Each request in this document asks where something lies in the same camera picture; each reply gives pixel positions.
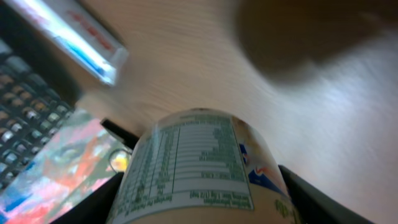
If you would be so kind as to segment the grey plastic basket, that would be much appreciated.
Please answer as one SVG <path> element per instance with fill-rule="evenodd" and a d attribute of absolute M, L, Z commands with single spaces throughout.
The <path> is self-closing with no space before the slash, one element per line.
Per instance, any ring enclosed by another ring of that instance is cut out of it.
<path fill-rule="evenodd" d="M 75 110 L 81 91 L 47 43 L 1 3 L 1 189 Z"/>

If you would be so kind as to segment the white Panadol box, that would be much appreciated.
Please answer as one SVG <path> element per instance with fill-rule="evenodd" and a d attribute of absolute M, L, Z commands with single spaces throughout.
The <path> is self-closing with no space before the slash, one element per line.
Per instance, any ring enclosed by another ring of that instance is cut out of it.
<path fill-rule="evenodd" d="M 129 52 L 79 1 L 5 0 L 101 83 L 114 86 Z"/>

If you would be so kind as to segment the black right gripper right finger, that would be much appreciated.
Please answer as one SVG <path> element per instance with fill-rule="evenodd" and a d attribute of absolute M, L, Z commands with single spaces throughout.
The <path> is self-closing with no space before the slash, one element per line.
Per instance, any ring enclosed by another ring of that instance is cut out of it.
<path fill-rule="evenodd" d="M 305 223 L 371 223 L 325 195 L 285 166 L 279 165 L 279 170 L 292 201 Z"/>

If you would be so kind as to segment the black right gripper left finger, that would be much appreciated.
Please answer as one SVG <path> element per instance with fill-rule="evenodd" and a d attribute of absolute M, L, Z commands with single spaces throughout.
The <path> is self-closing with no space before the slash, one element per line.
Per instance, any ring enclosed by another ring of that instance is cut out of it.
<path fill-rule="evenodd" d="M 118 172 L 73 209 L 51 224 L 105 224 L 124 173 Z"/>

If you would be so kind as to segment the green lid jar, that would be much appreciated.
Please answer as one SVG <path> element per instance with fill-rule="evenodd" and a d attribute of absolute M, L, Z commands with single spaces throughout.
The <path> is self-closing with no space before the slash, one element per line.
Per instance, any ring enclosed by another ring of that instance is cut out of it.
<path fill-rule="evenodd" d="M 138 140 L 108 223 L 301 223 L 263 137 L 223 111 L 172 114 Z"/>

